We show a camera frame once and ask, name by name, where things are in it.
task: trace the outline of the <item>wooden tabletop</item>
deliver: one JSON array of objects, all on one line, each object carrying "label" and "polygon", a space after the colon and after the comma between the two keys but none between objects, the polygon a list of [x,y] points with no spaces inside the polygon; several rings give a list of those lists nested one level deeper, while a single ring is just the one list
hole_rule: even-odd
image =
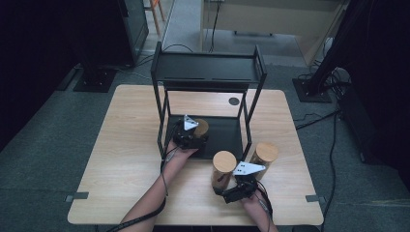
[{"label": "wooden tabletop", "polygon": [[[247,98],[251,103],[254,90]],[[170,92],[172,113],[232,116],[238,94]],[[118,86],[102,123],[77,192],[87,199],[73,201],[68,220],[74,224],[117,224],[160,174],[157,145],[160,119],[152,86]],[[263,90],[250,121],[252,146],[278,147],[278,158],[261,179],[274,209],[276,225],[323,222],[307,163],[283,92]],[[246,142],[245,130],[243,141]],[[211,187],[212,161],[190,159],[173,185],[157,224],[253,225],[239,202],[225,204]]]}]

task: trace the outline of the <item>human arm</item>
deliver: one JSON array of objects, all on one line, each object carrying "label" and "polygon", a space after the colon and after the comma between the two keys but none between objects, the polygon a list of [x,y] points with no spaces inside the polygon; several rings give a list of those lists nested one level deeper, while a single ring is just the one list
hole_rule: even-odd
[{"label": "human arm", "polygon": [[268,213],[263,209],[259,200],[266,206],[266,201],[259,190],[257,190],[250,198],[242,199],[241,203],[261,232],[278,232],[277,227],[271,218],[268,217]]},{"label": "human arm", "polygon": [[[182,150],[176,148],[176,145],[171,141],[168,145],[167,151],[170,151],[168,156],[173,155],[172,159],[170,159],[163,167],[162,174],[157,178],[157,180],[124,216],[121,221],[122,223],[150,214],[151,212],[154,212],[157,208],[159,208],[163,199],[166,197],[165,184],[167,186],[170,186],[172,184],[172,181],[184,167],[187,159],[196,151],[196,149]],[[148,218],[121,230],[121,232],[151,232],[154,228],[156,219],[157,216]]]}]

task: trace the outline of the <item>wooden cylinder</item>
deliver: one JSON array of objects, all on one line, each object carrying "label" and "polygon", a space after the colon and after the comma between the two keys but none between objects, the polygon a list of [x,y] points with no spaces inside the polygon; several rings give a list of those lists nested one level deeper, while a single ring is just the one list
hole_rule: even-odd
[{"label": "wooden cylinder", "polygon": [[260,181],[260,179],[262,179],[271,163],[277,158],[278,147],[274,144],[269,142],[260,142],[256,145],[256,149],[249,162],[265,166],[265,170],[253,174],[256,180]]},{"label": "wooden cylinder", "polygon": [[218,152],[214,155],[213,164],[212,187],[215,192],[224,191],[229,184],[232,171],[236,167],[235,156],[226,151]]},{"label": "wooden cylinder", "polygon": [[201,138],[206,135],[209,129],[208,123],[203,119],[195,119],[195,121],[199,124],[198,127],[195,128],[193,132],[193,136],[197,138]]}]

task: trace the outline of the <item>wooden table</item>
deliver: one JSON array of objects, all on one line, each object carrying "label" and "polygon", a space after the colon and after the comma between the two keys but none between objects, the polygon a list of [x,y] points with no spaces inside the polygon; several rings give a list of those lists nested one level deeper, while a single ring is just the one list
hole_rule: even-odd
[{"label": "wooden table", "polygon": [[[213,29],[217,0],[201,0],[201,36]],[[307,65],[337,30],[347,0],[223,0],[216,29],[238,32],[295,35]]]},{"label": "wooden table", "polygon": [[[173,113],[236,115],[237,105],[228,100],[237,96],[172,92],[169,97]],[[89,192],[88,198],[73,201],[70,223],[121,221],[160,174],[159,121],[152,86],[117,87],[78,187],[78,192]],[[262,91],[250,130],[253,144],[247,160],[260,141],[272,142],[279,149],[278,159],[261,180],[273,204],[275,224],[321,224],[319,203],[306,200],[306,195],[316,193],[283,92]],[[225,204],[214,194],[211,173],[211,160],[190,159],[169,188],[157,224],[253,225],[239,202]]]}]

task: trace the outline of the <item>black metal frame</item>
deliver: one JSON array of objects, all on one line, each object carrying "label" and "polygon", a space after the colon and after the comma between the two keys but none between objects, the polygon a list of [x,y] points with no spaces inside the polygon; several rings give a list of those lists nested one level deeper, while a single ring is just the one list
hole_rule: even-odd
[{"label": "black metal frame", "polygon": [[[151,76],[160,115],[160,129],[157,142],[161,154],[163,154],[161,140],[165,113],[167,112],[168,115],[168,124],[170,119],[182,117],[182,115],[174,115],[171,113],[168,91],[241,93],[242,99],[236,117],[205,117],[211,120],[237,120],[239,134],[241,134],[240,118],[242,111],[244,111],[248,144],[245,150],[243,150],[242,136],[240,136],[241,142],[239,147],[243,153],[240,156],[238,154],[234,155],[237,160],[245,160],[252,143],[249,126],[250,119],[267,76],[265,63],[259,47],[256,46],[251,55],[238,55],[164,52],[161,46],[161,42],[158,42],[151,67]],[[162,106],[159,82],[162,82],[164,89]],[[246,96],[251,84],[257,84],[257,88],[248,111]],[[171,127],[168,125],[166,135],[168,135],[170,129]],[[199,155],[197,158],[211,159],[212,157],[209,157],[209,155],[208,157]]]}]

